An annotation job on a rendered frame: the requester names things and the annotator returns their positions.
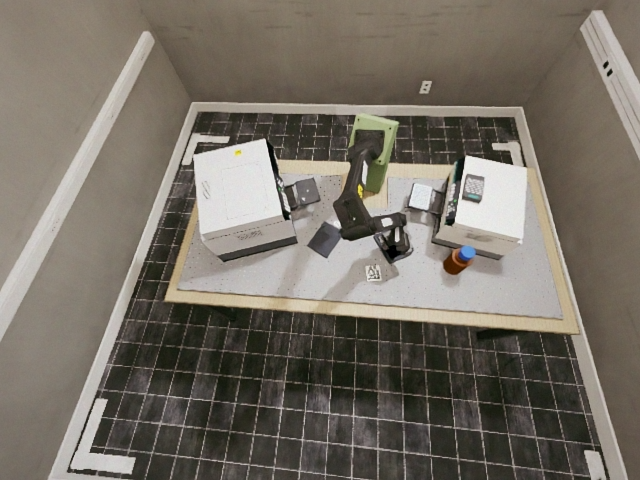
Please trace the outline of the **white multi-well plate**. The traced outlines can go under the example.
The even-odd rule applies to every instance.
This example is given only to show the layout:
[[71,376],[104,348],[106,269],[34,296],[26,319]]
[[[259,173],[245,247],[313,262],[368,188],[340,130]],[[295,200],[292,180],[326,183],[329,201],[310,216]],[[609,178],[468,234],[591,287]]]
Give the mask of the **white multi-well plate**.
[[430,196],[431,196],[431,191],[432,191],[432,187],[415,183],[409,206],[427,210]]

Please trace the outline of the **brown bottle with blue cap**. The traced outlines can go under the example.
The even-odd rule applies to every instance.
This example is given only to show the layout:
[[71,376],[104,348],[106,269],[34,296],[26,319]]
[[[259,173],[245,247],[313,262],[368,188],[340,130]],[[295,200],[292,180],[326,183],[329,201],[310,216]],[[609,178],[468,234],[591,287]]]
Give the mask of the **brown bottle with blue cap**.
[[474,248],[471,246],[464,246],[461,250],[460,249],[461,248],[455,249],[443,261],[443,268],[450,275],[459,274],[473,262],[473,257],[475,256]]

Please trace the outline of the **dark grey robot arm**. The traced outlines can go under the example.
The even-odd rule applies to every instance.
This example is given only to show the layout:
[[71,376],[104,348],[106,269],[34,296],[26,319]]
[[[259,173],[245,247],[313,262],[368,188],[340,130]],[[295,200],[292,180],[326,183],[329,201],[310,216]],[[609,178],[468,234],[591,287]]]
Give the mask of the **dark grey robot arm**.
[[343,192],[338,200],[333,202],[333,208],[341,225],[340,234],[343,240],[351,242],[391,230],[390,240],[396,245],[396,250],[408,256],[415,248],[408,237],[405,214],[396,212],[371,217],[363,203],[368,170],[372,161],[378,159],[384,151],[384,140],[385,130],[355,130],[354,145],[348,147],[350,170]]

